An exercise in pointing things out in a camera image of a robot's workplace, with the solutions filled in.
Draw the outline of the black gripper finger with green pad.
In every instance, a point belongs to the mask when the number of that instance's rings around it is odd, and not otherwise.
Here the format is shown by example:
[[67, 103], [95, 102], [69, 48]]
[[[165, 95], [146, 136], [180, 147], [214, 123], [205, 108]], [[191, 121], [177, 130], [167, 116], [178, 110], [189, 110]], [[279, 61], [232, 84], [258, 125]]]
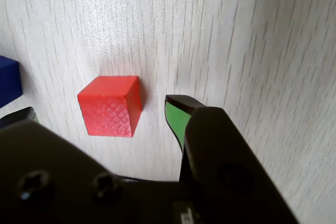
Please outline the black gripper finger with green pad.
[[33, 108], [1, 118], [1, 223], [123, 223], [112, 206], [117, 184]]
[[168, 94], [165, 117], [190, 167], [195, 207], [205, 223], [297, 222], [222, 108]]

